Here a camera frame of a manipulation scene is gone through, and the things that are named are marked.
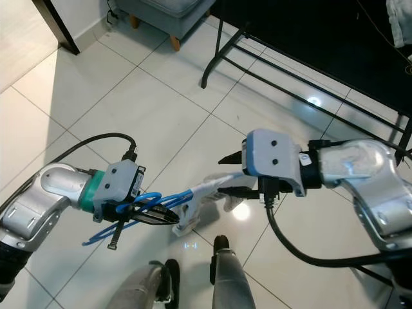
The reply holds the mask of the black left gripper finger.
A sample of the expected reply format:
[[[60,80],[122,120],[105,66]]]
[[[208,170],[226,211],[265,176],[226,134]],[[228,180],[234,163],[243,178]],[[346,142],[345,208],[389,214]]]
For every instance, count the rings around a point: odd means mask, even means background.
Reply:
[[[179,216],[174,211],[133,211],[126,217],[148,225],[174,225],[179,223]]]
[[[143,216],[177,216],[177,213],[165,204],[150,204],[149,202],[139,202],[139,214]]]

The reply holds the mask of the black metal clothes rack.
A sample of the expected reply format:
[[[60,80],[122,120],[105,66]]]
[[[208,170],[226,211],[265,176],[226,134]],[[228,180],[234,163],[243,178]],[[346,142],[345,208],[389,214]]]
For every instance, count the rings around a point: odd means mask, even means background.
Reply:
[[[314,73],[326,77],[326,79],[333,80],[342,86],[347,86],[349,92],[354,91],[360,93],[363,97],[368,97],[372,100],[374,99],[373,95],[369,95],[349,82],[345,82],[345,80],[339,79],[331,73],[327,73],[327,71],[320,70],[320,68],[316,68],[283,49],[279,49],[276,45],[263,41],[257,35],[251,33],[250,30],[248,30],[249,26],[247,25],[237,29],[235,33],[229,36],[229,38],[223,39],[224,24],[224,20],[218,19],[218,35],[215,42],[214,55],[209,59],[206,68],[203,70],[202,77],[200,77],[200,81],[198,82],[200,88],[206,88],[209,84],[210,77],[217,70],[218,65],[226,62],[226,64],[230,64],[232,67],[237,68],[244,75],[250,76],[253,79],[258,80],[258,82],[288,95],[290,99],[299,101],[301,105],[306,106],[313,111],[330,117],[331,125],[338,123],[339,126],[347,127],[350,131],[356,131],[361,136],[376,139],[394,150],[395,154],[400,157],[412,155],[412,113],[401,111],[391,105],[386,106],[386,108],[392,109],[397,116],[394,121],[389,121],[388,118],[384,118],[382,115],[372,112],[365,106],[359,105],[359,103],[351,100],[348,95],[341,95],[338,91],[334,91],[329,86],[318,82],[317,79],[311,79],[311,77],[307,77],[305,74],[300,73],[297,68],[289,66],[288,63],[294,62],[294,64],[298,64],[301,67],[314,71]],[[285,75],[298,84],[321,93],[332,100],[333,103],[337,102],[339,108],[346,108],[348,111],[352,111],[359,116],[377,122],[380,126],[385,127],[389,131],[388,135],[383,138],[383,136],[378,135],[367,127],[360,126],[358,123],[353,122],[350,118],[338,115],[337,111],[330,111],[326,107],[326,101],[321,100],[315,95],[303,95],[282,84],[274,82],[274,80],[268,79],[262,74],[256,73],[252,68],[253,65],[245,67],[244,65],[238,64],[238,62],[230,56],[230,53],[233,51],[238,51],[239,53],[250,57],[253,59],[254,64],[261,62],[262,65],[269,70]]]

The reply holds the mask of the robot leg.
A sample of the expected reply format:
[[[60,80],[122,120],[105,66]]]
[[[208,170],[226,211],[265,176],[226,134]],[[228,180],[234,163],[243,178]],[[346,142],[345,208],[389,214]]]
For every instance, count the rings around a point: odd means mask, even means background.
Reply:
[[[225,235],[214,239],[210,283],[214,285],[212,309],[256,309],[245,272]]]
[[[180,303],[180,266],[176,259],[152,260],[118,286],[106,309],[178,309]]]

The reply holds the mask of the black metal stand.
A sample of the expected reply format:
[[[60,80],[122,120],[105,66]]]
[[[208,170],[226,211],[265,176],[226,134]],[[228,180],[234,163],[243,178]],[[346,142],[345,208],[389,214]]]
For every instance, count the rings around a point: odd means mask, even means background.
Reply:
[[[365,266],[355,266],[354,268],[382,283],[394,286],[399,294],[412,297],[412,265],[393,263],[387,264],[386,266],[388,266],[391,277],[380,276],[380,274],[369,270]]]

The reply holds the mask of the grey ottoman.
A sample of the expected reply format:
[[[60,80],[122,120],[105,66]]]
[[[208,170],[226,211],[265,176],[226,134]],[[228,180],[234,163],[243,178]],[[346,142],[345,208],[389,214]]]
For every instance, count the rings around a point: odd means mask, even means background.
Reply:
[[[114,0],[116,8],[127,14],[132,29],[147,23],[168,33],[174,52],[193,26],[210,15],[217,0]]]

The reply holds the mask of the black door frame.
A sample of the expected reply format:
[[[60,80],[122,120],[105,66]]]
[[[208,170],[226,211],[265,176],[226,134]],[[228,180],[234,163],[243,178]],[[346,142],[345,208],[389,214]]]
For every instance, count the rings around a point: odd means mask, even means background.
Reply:
[[[32,0],[33,5],[38,9],[39,14],[43,17],[47,26],[53,33],[59,47],[67,50],[71,54],[80,54],[80,49],[74,41],[68,27],[58,13],[58,9],[54,6],[53,0]]]

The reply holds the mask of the robot right leg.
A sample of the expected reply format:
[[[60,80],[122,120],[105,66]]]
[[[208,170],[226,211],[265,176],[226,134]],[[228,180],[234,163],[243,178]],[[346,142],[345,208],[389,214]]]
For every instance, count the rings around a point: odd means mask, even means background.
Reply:
[[[245,272],[225,235],[214,239],[210,283],[214,285],[212,309],[256,309]]]

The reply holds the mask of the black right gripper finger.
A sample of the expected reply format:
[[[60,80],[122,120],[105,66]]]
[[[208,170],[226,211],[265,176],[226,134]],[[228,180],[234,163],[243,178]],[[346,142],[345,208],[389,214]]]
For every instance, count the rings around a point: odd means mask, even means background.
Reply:
[[[224,156],[218,161],[219,165],[241,165],[243,163],[243,151]]]
[[[226,194],[232,198],[242,198],[242,200],[258,200],[260,198],[258,189],[244,186],[221,187],[218,188],[218,193]]]

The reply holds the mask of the light denim garment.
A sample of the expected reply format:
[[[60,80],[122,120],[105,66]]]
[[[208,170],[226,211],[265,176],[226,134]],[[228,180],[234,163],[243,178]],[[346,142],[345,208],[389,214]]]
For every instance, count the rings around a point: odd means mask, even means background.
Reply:
[[[393,46],[412,45],[412,0],[386,0]]]

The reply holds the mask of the black rug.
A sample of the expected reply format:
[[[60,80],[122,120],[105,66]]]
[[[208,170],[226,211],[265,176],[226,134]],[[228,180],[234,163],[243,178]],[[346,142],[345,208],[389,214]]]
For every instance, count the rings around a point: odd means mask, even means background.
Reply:
[[[412,117],[412,45],[395,50],[388,0],[216,0],[212,15]]]

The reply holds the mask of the blue plastic hanger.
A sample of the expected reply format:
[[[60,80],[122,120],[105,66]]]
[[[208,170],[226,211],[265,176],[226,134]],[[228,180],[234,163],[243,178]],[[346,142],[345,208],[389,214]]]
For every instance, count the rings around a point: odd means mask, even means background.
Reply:
[[[188,202],[192,198],[192,191],[191,188],[186,189],[179,194],[172,194],[168,196],[162,195],[159,192],[149,192],[139,195],[139,202],[149,202],[150,204],[162,203],[165,204],[168,208],[173,209],[175,206],[178,206],[182,203]],[[105,218],[103,220],[111,221],[111,204],[106,204],[105,208]],[[109,238],[112,236],[112,243],[115,243],[116,239],[120,238],[120,233],[122,230],[127,229],[128,227],[132,227],[136,225],[138,221],[116,221],[116,223],[112,223],[111,226],[106,227],[106,229],[101,230],[97,234],[91,236],[88,241],[82,243],[82,245],[92,245],[97,243],[98,241],[102,241],[103,239]]]

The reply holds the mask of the robot left leg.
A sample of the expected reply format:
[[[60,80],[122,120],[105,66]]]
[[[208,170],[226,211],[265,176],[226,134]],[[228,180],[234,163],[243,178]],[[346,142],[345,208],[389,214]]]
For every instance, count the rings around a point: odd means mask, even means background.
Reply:
[[[176,259],[152,260],[118,286],[106,309],[178,309],[180,303],[180,266]]]

